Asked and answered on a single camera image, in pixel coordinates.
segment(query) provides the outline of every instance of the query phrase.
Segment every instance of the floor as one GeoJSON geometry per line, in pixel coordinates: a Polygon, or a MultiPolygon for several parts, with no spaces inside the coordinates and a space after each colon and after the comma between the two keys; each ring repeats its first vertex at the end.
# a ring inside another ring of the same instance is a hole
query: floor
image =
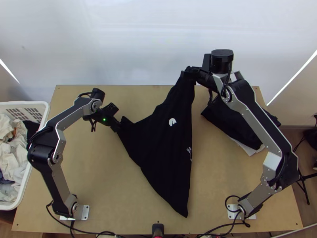
{"type": "MultiPolygon", "coordinates": [[[[282,129],[283,134],[290,141],[294,147],[302,138],[301,130],[294,129],[282,129]]],[[[317,151],[310,147],[310,145],[304,141],[298,148],[296,154],[299,157],[299,168],[303,175],[309,175],[315,170],[312,169],[313,164],[317,161],[317,151]]],[[[303,226],[308,226],[313,223],[317,223],[317,177],[306,180],[306,187],[308,190],[308,196],[310,198],[310,205],[307,205],[306,198],[303,191],[297,184],[293,184],[292,188],[296,197],[298,209],[302,218],[303,226]]],[[[278,236],[284,232],[258,232],[258,233],[234,233],[227,235],[226,237],[235,238],[270,238],[278,236]]],[[[0,223],[0,237],[1,238],[71,238],[70,234],[43,234],[43,233],[31,233],[31,232],[15,232],[11,231],[11,225],[6,223],[0,223]]],[[[82,235],[76,234],[76,238],[93,238],[94,235],[82,235]]],[[[317,237],[317,226],[284,236],[285,238],[313,238],[317,237]]],[[[129,236],[127,238],[142,238],[142,236],[129,236]]]]}

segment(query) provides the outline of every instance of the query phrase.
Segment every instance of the white plastic basket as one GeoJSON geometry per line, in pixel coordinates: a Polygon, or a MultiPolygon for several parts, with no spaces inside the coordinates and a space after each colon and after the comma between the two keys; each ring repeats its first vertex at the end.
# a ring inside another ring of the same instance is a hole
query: white plastic basket
{"type": "MultiPolygon", "coordinates": [[[[8,115],[12,120],[20,119],[22,121],[29,120],[39,123],[39,129],[41,129],[45,125],[49,111],[50,106],[47,102],[0,102],[0,113],[8,115]]],[[[24,172],[17,199],[10,205],[0,204],[0,210],[12,210],[21,203],[25,188],[27,186],[27,181],[31,173],[31,169],[32,166],[30,163],[28,163],[24,172]]]]}

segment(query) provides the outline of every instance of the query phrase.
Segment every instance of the black cable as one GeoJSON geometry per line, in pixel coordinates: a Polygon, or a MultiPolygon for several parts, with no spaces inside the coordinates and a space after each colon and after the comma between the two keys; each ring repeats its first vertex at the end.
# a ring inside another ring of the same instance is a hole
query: black cable
{"type": "Polygon", "coordinates": [[[221,238],[225,238],[224,236],[230,234],[230,232],[232,231],[232,229],[233,229],[233,227],[234,227],[235,225],[245,225],[245,226],[248,227],[248,228],[251,227],[250,224],[246,223],[245,221],[242,221],[242,222],[240,222],[240,223],[235,223],[237,217],[238,217],[239,214],[241,213],[241,210],[232,211],[232,210],[228,209],[228,207],[227,207],[227,201],[228,201],[229,198],[232,198],[232,197],[235,197],[235,198],[238,198],[238,199],[240,199],[240,197],[238,197],[238,196],[236,196],[236,195],[231,195],[231,196],[227,197],[226,200],[225,200],[225,207],[226,207],[226,209],[227,209],[228,211],[230,211],[230,212],[237,212],[237,214],[236,214],[236,216],[235,216],[235,219],[233,220],[233,223],[224,224],[224,225],[215,227],[215,228],[213,228],[213,229],[211,229],[211,230],[205,232],[204,234],[198,234],[198,235],[196,236],[196,238],[200,238],[200,237],[202,237],[202,236],[218,236],[218,237],[221,237],[221,238]],[[229,230],[227,233],[225,233],[225,234],[217,235],[217,234],[212,234],[212,233],[211,233],[211,232],[213,232],[213,231],[215,231],[215,230],[217,230],[217,229],[219,229],[219,228],[226,227],[226,226],[231,226],[231,228],[230,228],[230,230],[229,230]]]}
{"type": "Polygon", "coordinates": [[[75,223],[75,220],[71,221],[71,227],[70,227],[70,233],[71,233],[71,236],[72,238],[75,238],[74,234],[73,234],[73,228],[74,228],[74,223],[75,223]]]}
{"type": "Polygon", "coordinates": [[[226,79],[225,79],[225,82],[224,82],[223,85],[222,85],[222,89],[221,89],[221,92],[220,92],[220,95],[221,95],[222,97],[226,97],[226,95],[225,95],[225,88],[226,88],[227,85],[228,85],[228,82],[229,82],[229,79],[230,79],[230,74],[231,74],[231,69],[230,69],[230,64],[228,64],[228,75],[227,75],[227,77],[226,77],[226,79]]]}
{"type": "Polygon", "coordinates": [[[27,150],[29,150],[30,145],[32,144],[33,140],[34,140],[36,137],[40,136],[40,135],[43,134],[44,132],[52,131],[52,130],[53,130],[53,127],[45,127],[45,128],[43,128],[42,130],[37,131],[37,132],[36,132],[34,135],[32,135],[32,136],[30,137],[30,139],[28,140],[27,150]]]}
{"type": "Polygon", "coordinates": [[[53,219],[54,219],[55,221],[57,221],[59,224],[65,226],[65,227],[67,227],[67,228],[69,228],[69,229],[71,229],[71,230],[75,230],[75,231],[78,231],[78,232],[80,232],[80,233],[85,233],[85,234],[97,235],[97,237],[98,237],[99,235],[108,235],[108,236],[115,236],[115,235],[116,235],[115,233],[113,233],[113,232],[111,232],[111,231],[102,231],[102,232],[97,233],[97,232],[89,232],[89,231],[79,230],[79,229],[74,228],[74,227],[73,227],[74,224],[72,224],[72,223],[71,223],[70,226],[69,226],[69,225],[66,225],[65,223],[63,223],[63,222],[57,220],[57,219],[51,214],[51,212],[50,212],[50,210],[49,210],[48,208],[49,208],[52,204],[53,204],[53,201],[51,201],[49,204],[46,205],[46,210],[47,210],[48,214],[51,216],[51,218],[53,218],[53,219]]]}
{"type": "Polygon", "coordinates": [[[83,92],[83,93],[79,94],[77,97],[79,98],[79,97],[84,96],[84,95],[87,95],[90,97],[90,94],[92,94],[92,93],[94,93],[94,92],[83,92]]]}
{"type": "Polygon", "coordinates": [[[228,208],[228,206],[227,206],[227,201],[228,201],[229,198],[238,198],[238,199],[240,199],[240,197],[235,196],[235,195],[231,195],[231,196],[227,197],[227,198],[225,199],[225,207],[226,207],[226,209],[227,209],[228,211],[230,211],[230,212],[238,212],[238,211],[240,211],[239,209],[237,209],[237,210],[235,210],[235,211],[232,211],[232,210],[230,210],[230,209],[228,208]]]}

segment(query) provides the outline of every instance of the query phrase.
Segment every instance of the wooden table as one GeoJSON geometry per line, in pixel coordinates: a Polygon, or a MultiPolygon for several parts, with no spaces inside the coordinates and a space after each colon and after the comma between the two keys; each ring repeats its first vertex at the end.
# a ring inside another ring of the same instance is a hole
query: wooden table
{"type": "MultiPolygon", "coordinates": [[[[73,104],[82,92],[98,87],[106,93],[104,105],[113,102],[119,112],[137,122],[150,115],[167,96],[171,86],[56,86],[49,118],[73,104]]],[[[257,86],[257,101],[264,101],[257,86]]],[[[109,127],[79,120],[65,131],[67,145],[62,168],[72,193],[80,203],[90,205],[89,219],[76,221],[81,230],[117,234],[150,234],[153,223],[165,225],[167,234],[197,234],[231,223],[225,198],[243,196],[260,182],[267,151],[252,157],[221,130],[200,115],[209,98],[208,90],[195,86],[193,114],[193,163],[187,218],[175,212],[150,186],[140,168],[129,158],[119,137],[109,127]]],[[[40,173],[33,169],[19,205],[13,230],[69,233],[54,221],[45,205],[51,196],[40,173]]],[[[235,226],[232,232],[264,232],[302,228],[292,187],[274,195],[248,221],[250,228],[235,226]]],[[[222,228],[218,232],[227,232],[222,228]]]]}

